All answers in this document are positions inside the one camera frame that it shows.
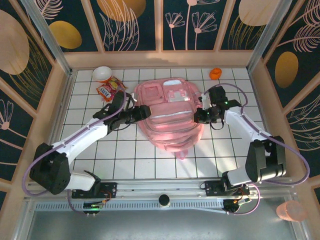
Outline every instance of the orange toy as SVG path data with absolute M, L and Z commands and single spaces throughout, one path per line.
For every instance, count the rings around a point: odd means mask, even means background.
M 220 68 L 214 68 L 210 71 L 209 73 L 209 77 L 212 79 L 212 80 L 218 80 L 220 78 L 222 74 L 222 70 Z

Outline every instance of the red snack bag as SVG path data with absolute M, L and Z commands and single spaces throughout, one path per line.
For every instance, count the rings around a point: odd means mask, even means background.
M 106 102 L 110 102 L 112 99 L 114 99 L 118 86 L 121 86 L 124 89 L 127 88 L 119 79 L 113 76 L 109 81 L 98 87 L 96 91 Z

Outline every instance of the white grid floor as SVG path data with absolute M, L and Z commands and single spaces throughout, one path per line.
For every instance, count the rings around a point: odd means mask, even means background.
M 132 93 L 139 82 L 160 78 L 181 77 L 197 85 L 201 92 L 217 84 L 210 80 L 210 68 L 172 69 L 117 69 L 113 75 L 123 80 Z M 106 103 L 96 88 L 101 83 L 92 81 L 92 70 L 77 72 L 61 138 L 65 138 L 86 124 L 94 113 Z M 231 83 L 244 90 L 249 104 L 248 116 L 264 128 L 253 88 L 245 68 L 224 68 L 220 83 Z M 224 86 L 229 100 L 242 104 L 244 97 L 236 88 Z M 244 165 L 249 146 L 228 125 L 212 130 L 205 125 L 201 140 L 184 160 L 175 159 L 172 153 L 154 147 L 137 125 L 114 131 L 93 143 L 71 165 L 74 171 L 88 170 L 104 180 L 111 179 L 164 179 L 220 177 L 225 171 Z

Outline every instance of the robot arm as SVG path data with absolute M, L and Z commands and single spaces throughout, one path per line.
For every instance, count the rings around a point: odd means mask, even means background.
M 128 102 L 126 108 L 119 114 L 94 124 L 115 113 L 121 107 L 123 100 L 123 92 L 118 92 L 112 103 L 106 106 L 108 109 L 106 110 L 106 107 L 104 107 L 96 112 L 81 129 L 52 145 L 43 143 L 38 146 L 34 159 L 57 146 L 63 145 L 63 147 L 37 162 L 31 168 L 30 178 L 54 195 L 68 189 L 90 191 L 93 196 L 97 195 L 101 180 L 89 171 L 71 172 L 69 166 L 82 151 L 95 141 L 110 134 L 121 124 L 133 124 L 151 115 L 148 106 L 141 105 L 129 108 L 130 102 Z
M 236 130 L 249 145 L 245 166 L 222 174 L 224 190 L 227 192 L 246 183 L 256 183 L 286 174 L 285 148 L 263 137 L 261 133 L 271 135 L 258 127 L 245 113 L 242 115 L 240 103 L 228 100 L 222 86 L 210 88 L 208 94 L 209 99 L 202 95 L 203 108 L 197 109 L 194 121 L 211 124 L 221 120 L 222 124 L 225 122 Z M 273 138 L 284 142 L 280 136 Z

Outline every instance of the pink backpack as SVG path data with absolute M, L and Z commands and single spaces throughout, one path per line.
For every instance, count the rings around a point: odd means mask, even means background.
M 182 78 L 143 82 L 135 87 L 136 105 L 150 107 L 151 116 L 137 124 L 150 142 L 184 159 L 196 144 L 204 125 L 194 122 L 194 113 L 202 108 L 197 86 Z

